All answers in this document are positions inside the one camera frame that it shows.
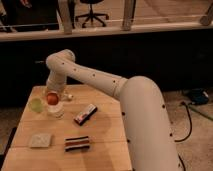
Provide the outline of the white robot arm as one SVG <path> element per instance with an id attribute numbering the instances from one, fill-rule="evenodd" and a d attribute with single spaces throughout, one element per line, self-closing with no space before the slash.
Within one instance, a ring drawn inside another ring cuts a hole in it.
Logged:
<path id="1" fill-rule="evenodd" d="M 134 171 L 181 171 L 164 98 L 158 85 L 144 76 L 129 79 L 79 65 L 75 54 L 49 55 L 47 89 L 62 92 L 68 78 L 87 84 L 120 102 Z"/>

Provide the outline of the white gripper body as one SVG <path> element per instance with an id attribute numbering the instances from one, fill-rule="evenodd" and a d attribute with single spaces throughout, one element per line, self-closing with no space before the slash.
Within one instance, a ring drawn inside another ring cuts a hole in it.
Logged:
<path id="1" fill-rule="evenodd" d="M 46 93 L 55 92 L 59 96 L 61 96 L 62 93 L 64 92 L 64 89 L 65 89 L 64 84 L 53 84 L 51 82 L 48 82 L 46 84 Z"/>

